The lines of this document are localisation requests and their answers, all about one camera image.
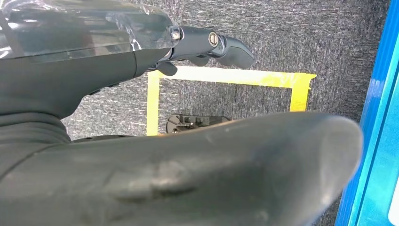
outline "black plastic part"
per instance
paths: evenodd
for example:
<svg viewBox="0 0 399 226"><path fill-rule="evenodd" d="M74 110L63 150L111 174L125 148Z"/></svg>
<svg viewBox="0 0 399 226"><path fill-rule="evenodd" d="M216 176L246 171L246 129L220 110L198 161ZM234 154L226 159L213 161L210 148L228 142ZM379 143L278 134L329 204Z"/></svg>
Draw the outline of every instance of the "black plastic part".
<svg viewBox="0 0 399 226"><path fill-rule="evenodd" d="M191 116L182 114L173 114L166 123L167 133L179 133L182 131L197 129L206 126L212 126L229 121L221 116Z"/></svg>
<svg viewBox="0 0 399 226"><path fill-rule="evenodd" d="M362 134L343 117L282 113L42 145L0 178L1 226L303 226L352 177Z"/></svg>
<svg viewBox="0 0 399 226"><path fill-rule="evenodd" d="M209 43L211 30L187 26L182 26L181 29L182 39L174 48L170 61L196 57L215 49Z"/></svg>
<svg viewBox="0 0 399 226"><path fill-rule="evenodd" d="M158 65L157 69L166 76L173 76L177 73L177 67L171 62L161 63Z"/></svg>
<svg viewBox="0 0 399 226"><path fill-rule="evenodd" d="M225 66L236 65L239 68L247 69L255 61L255 56L240 40L232 37L224 37L226 43L226 54L217 61Z"/></svg>
<svg viewBox="0 0 399 226"><path fill-rule="evenodd" d="M208 64L210 57L208 56L194 56L187 58L191 63L195 64L198 67L203 67Z"/></svg>

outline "bolt head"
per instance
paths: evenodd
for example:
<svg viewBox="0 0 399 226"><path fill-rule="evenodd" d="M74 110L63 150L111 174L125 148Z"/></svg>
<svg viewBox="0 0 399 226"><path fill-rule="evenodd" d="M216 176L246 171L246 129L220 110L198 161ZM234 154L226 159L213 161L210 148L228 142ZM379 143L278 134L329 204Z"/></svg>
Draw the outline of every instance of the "bolt head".
<svg viewBox="0 0 399 226"><path fill-rule="evenodd" d="M209 33L209 44L212 47L216 47L219 44L219 37L215 32Z"/></svg>
<svg viewBox="0 0 399 226"><path fill-rule="evenodd" d="M180 32L172 32L172 39L179 40L180 39Z"/></svg>

